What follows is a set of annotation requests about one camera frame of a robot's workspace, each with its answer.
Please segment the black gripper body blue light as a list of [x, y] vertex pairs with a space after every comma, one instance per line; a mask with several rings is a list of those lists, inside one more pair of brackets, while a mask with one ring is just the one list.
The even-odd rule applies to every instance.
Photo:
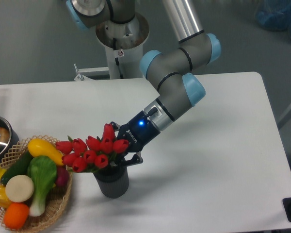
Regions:
[[147, 119], [147, 114], [141, 111], [127, 124], [119, 127], [117, 139], [125, 139], [129, 142], [125, 153], [139, 152], [160, 133], [161, 131]]

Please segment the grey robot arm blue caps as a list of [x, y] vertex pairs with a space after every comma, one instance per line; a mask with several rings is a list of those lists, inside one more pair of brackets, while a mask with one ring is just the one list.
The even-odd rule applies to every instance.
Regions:
[[205, 89], [192, 70], [211, 63], [221, 54], [215, 35], [205, 33], [189, 0], [163, 1], [179, 47], [169, 54], [143, 52], [149, 36], [147, 20], [132, 0], [68, 0], [66, 6], [81, 29], [95, 28], [105, 48], [111, 79], [146, 78], [159, 96], [127, 124], [113, 124], [118, 146], [111, 166], [142, 162], [142, 148], [194, 107]]

